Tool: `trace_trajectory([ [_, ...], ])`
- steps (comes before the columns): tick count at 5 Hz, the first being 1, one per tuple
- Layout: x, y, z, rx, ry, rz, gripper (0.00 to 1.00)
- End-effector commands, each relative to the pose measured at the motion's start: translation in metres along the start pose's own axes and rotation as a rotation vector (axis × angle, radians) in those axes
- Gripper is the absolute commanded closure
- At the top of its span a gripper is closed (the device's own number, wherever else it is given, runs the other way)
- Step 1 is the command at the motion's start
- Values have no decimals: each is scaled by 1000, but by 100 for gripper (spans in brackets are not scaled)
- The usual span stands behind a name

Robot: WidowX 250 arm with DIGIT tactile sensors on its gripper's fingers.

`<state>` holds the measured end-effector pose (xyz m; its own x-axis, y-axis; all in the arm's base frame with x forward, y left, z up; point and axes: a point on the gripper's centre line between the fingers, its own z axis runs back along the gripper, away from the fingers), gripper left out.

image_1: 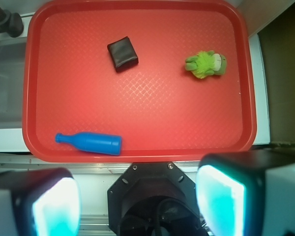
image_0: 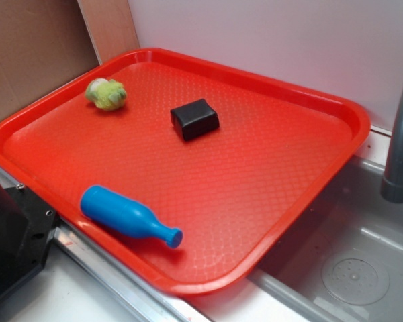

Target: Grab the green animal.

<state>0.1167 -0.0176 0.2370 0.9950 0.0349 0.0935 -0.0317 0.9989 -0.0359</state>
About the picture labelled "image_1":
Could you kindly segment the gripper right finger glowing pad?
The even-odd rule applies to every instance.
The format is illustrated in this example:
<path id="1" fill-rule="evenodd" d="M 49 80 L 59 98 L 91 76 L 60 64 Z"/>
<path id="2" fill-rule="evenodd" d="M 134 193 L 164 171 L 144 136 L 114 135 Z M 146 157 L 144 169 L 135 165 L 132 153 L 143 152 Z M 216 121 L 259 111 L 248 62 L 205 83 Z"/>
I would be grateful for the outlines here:
<path id="1" fill-rule="evenodd" d="M 295 236 L 295 150 L 208 154 L 196 199 L 215 236 Z"/>

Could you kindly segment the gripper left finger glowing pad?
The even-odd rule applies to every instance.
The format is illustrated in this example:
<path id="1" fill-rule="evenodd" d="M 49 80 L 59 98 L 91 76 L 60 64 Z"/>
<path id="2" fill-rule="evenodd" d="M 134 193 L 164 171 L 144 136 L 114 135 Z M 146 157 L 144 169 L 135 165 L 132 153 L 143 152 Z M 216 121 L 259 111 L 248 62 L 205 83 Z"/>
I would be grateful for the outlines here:
<path id="1" fill-rule="evenodd" d="M 68 169 L 0 172 L 0 236 L 76 236 L 81 209 Z"/>

